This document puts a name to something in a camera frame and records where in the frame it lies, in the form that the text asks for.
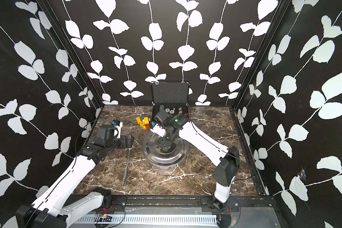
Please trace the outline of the steel pot lid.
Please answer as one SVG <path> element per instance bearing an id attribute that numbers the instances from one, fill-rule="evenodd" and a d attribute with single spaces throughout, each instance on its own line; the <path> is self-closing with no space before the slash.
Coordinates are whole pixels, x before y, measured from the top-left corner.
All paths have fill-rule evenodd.
<path id="1" fill-rule="evenodd" d="M 189 153 L 189 143 L 181 138 L 165 141 L 150 132 L 143 141 L 143 154 L 148 162 L 158 167 L 172 167 L 181 163 Z"/>

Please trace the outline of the long metal spoon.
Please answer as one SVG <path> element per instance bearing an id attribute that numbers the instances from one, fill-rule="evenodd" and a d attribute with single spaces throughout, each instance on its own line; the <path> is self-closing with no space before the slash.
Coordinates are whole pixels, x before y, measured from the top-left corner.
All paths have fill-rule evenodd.
<path id="1" fill-rule="evenodd" d="M 128 156 L 127 156 L 126 165 L 125 165 L 125 170 L 124 170 L 123 179 L 122 179 L 122 186 L 123 186 L 123 187 L 126 186 L 126 182 L 127 182 L 128 167 L 129 167 L 129 161 L 130 161 L 130 153 L 131 153 L 131 150 L 132 150 L 131 148 L 128 149 Z"/>

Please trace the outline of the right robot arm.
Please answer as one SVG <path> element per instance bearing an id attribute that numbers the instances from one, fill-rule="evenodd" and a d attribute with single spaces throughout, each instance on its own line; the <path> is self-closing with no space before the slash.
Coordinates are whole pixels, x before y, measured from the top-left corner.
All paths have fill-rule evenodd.
<path id="1" fill-rule="evenodd" d="M 144 140 L 143 152 L 154 166 L 168 168 L 179 164 L 193 145 L 215 165 L 214 203 L 223 206 L 240 168 L 239 150 L 227 147 L 200 130 L 187 116 L 172 116 L 160 111 L 152 121 L 151 132 Z"/>

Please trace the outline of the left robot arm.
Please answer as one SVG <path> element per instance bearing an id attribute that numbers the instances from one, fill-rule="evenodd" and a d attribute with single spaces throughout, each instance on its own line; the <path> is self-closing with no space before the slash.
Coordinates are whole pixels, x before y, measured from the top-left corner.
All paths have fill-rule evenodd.
<path id="1" fill-rule="evenodd" d="M 95 209 L 110 209 L 113 206 L 111 191 L 102 188 L 68 206 L 65 203 L 85 176 L 111 151 L 132 148 L 134 139 L 131 135 L 110 139 L 97 138 L 82 146 L 74 161 L 48 190 L 30 206 L 22 205 L 17 210 L 18 226 L 20 228 L 68 228 Z"/>

